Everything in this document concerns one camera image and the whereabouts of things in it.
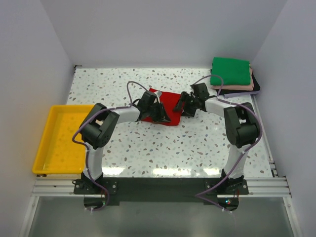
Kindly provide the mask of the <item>red t shirt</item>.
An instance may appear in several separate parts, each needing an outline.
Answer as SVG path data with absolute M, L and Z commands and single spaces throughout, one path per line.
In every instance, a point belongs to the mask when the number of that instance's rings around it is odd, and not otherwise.
M 143 119 L 144 122 L 161 124 L 164 126 L 178 126 L 181 119 L 181 111 L 174 112 L 173 108 L 176 106 L 178 100 L 180 99 L 180 95 L 178 93 L 162 91 L 160 96 L 160 101 L 163 103 L 164 108 L 168 117 L 170 118 L 170 122 L 154 122 L 151 117 L 147 117 Z

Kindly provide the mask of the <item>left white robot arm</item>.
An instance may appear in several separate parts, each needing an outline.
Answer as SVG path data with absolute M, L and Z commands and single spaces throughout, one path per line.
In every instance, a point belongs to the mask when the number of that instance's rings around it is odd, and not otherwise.
M 102 155 L 105 145 L 110 141 L 117 124 L 139 122 L 151 118 L 153 122 L 171 122 L 163 103 L 161 91 L 145 91 L 136 104 L 128 107 L 106 108 L 95 104 L 84 119 L 75 135 L 81 135 L 81 145 L 85 146 L 85 165 L 83 175 L 88 179 L 85 188 L 92 194 L 102 189 Z

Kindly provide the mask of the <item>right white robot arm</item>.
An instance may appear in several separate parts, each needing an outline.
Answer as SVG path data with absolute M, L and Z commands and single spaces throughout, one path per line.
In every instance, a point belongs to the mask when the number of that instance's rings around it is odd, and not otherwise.
M 229 156 L 222 170 L 220 189 L 231 194 L 237 189 L 236 179 L 244 176 L 249 150 L 262 137 L 261 123 L 250 103 L 233 103 L 210 95 L 204 83 L 191 85 L 192 92 L 182 92 L 173 108 L 184 117 L 194 117 L 196 110 L 216 114 L 224 119 L 225 134 L 230 143 Z

